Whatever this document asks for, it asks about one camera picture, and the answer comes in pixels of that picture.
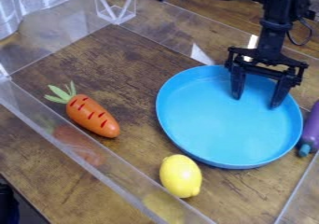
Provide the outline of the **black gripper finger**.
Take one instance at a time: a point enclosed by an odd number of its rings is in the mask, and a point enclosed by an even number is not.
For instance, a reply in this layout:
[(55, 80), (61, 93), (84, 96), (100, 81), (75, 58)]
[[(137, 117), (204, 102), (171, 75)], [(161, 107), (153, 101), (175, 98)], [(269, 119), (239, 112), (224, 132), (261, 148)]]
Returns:
[(231, 68), (231, 87), (232, 96), (236, 100), (240, 99), (245, 84), (245, 71), (239, 64), (233, 64)]
[(276, 81), (272, 100), (271, 100), (271, 108), (277, 108), (287, 95), (289, 94), (291, 88), (300, 84), (300, 79), (293, 76), (284, 75)]

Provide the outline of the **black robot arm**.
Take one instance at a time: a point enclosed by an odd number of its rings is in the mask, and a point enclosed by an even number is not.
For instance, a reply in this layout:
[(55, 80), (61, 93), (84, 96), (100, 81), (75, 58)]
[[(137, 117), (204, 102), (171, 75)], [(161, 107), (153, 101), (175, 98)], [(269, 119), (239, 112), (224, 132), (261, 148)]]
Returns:
[(236, 100), (240, 99), (245, 75), (253, 74), (276, 81), (269, 108), (277, 108), (292, 87), (303, 80), (308, 64), (287, 57), (281, 53), (284, 38), (296, 46), (303, 46), (309, 41), (309, 36), (303, 43), (296, 43), (291, 38), (291, 28), (295, 21), (304, 21), (309, 16), (309, 0), (253, 0), (263, 5), (263, 17), (259, 21), (261, 31), (255, 48), (228, 47), (228, 58), (224, 67), (231, 73), (231, 91)]

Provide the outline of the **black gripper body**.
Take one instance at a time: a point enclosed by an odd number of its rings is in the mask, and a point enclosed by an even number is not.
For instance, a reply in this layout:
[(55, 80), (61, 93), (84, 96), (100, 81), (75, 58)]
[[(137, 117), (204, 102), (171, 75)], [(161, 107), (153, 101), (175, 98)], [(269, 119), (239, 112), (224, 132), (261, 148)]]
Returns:
[(261, 32), (255, 49), (228, 47), (225, 67), (229, 69), (239, 64), (247, 74), (260, 75), (273, 80), (284, 75), (303, 79), (308, 65), (281, 53), (285, 34), (292, 24), (261, 20)]

